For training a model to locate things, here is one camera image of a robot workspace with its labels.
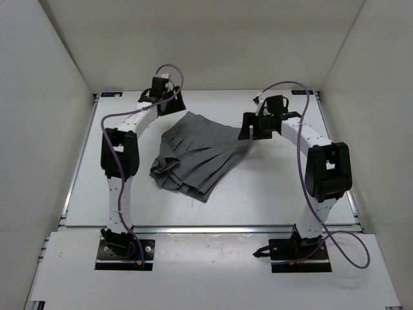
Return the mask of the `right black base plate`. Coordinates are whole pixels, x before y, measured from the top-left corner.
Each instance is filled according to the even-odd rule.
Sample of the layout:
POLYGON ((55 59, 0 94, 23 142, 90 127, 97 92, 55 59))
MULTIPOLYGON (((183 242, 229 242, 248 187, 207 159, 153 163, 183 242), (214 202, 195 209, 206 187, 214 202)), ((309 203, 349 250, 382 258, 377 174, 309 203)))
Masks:
POLYGON ((296 225, 288 239, 269 239, 253 254, 270 258, 272 273, 330 273, 332 266, 322 235, 302 238, 296 225))

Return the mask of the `right corner label sticker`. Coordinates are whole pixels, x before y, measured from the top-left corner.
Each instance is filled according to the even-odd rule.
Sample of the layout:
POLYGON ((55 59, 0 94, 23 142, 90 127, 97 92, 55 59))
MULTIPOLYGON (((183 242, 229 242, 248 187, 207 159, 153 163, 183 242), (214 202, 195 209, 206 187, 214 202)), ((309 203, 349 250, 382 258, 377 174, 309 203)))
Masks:
POLYGON ((306 91, 306 90, 291 90, 291 94, 295 95, 295 96, 300 96, 300 95, 306 96, 307 94, 313 95, 314 91, 313 90, 308 90, 308 91, 306 91))

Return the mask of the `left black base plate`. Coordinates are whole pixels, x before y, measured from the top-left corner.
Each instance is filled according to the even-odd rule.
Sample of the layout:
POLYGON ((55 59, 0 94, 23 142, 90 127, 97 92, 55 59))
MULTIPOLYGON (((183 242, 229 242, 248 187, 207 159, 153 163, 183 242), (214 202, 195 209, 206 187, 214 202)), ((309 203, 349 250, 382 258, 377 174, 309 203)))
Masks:
POLYGON ((140 239, 129 233, 101 229, 95 270, 151 271, 156 249, 155 239, 140 239))

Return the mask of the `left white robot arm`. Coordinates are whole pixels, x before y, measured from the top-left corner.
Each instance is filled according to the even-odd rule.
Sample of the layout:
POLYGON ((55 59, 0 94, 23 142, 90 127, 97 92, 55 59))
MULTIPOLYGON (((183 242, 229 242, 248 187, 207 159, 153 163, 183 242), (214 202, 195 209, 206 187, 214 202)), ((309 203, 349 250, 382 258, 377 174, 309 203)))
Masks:
POLYGON ((138 139, 157 118, 185 109, 181 87, 174 85, 169 74, 160 74, 141 93, 134 110, 109 114, 101 120, 100 164, 110 195, 109 220, 101 234, 105 240, 113 240, 112 248, 121 257, 130 256, 135 249, 130 196, 140 164, 138 139))

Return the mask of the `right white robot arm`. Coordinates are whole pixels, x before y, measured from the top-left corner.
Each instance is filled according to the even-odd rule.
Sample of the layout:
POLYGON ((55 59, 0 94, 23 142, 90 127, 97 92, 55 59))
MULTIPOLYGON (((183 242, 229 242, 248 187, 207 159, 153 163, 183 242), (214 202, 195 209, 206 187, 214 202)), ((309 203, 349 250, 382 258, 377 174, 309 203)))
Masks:
POLYGON ((254 103, 256 111, 243 114, 239 140, 270 139, 277 132, 296 146, 298 156, 306 157, 299 177, 307 205, 289 243, 292 256, 302 259, 320 243, 332 207, 352 186, 349 148, 322 136, 298 112, 289 111, 289 100, 282 95, 256 96, 254 103))

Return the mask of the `left corner label sticker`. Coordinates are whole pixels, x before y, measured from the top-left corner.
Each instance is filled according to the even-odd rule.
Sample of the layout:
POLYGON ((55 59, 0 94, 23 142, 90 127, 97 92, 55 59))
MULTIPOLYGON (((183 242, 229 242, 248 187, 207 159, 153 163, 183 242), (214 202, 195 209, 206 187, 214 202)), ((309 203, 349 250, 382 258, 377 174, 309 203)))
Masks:
POLYGON ((102 98, 119 98, 122 95, 122 92, 102 92, 100 96, 102 98))

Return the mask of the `grey pleated skirt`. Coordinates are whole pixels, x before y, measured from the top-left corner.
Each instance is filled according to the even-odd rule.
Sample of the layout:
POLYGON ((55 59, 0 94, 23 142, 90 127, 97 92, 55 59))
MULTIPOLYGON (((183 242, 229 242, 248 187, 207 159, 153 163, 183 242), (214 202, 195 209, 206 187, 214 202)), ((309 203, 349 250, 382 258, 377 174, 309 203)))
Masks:
POLYGON ((150 176, 162 189, 207 202, 219 180, 247 154, 250 139, 240 129, 187 112, 161 136, 150 176))

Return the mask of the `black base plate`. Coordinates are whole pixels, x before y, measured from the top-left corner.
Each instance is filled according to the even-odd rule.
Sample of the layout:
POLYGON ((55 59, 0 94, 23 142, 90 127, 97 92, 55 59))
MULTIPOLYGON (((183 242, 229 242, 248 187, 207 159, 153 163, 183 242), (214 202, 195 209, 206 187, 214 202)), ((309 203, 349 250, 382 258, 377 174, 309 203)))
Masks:
POLYGON ((302 238, 296 225, 288 239, 269 239, 253 254, 270 258, 272 273, 330 273, 332 266, 322 235, 302 238))
POLYGON ((95 270, 151 271, 156 249, 155 239, 140 239, 129 233, 101 229, 95 270))

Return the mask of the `corner label sticker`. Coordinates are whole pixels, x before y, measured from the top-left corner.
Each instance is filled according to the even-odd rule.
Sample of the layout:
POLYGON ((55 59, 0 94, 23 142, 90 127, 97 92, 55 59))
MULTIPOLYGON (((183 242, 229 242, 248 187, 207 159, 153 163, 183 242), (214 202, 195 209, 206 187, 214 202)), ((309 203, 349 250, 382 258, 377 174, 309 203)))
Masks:
POLYGON ((300 95, 306 96, 307 94, 313 95, 314 91, 313 90, 308 90, 308 91, 306 91, 306 90, 291 90, 291 94, 295 95, 295 96, 300 96, 300 95))
POLYGON ((100 96, 102 98, 119 98, 122 95, 122 92, 102 92, 100 96))

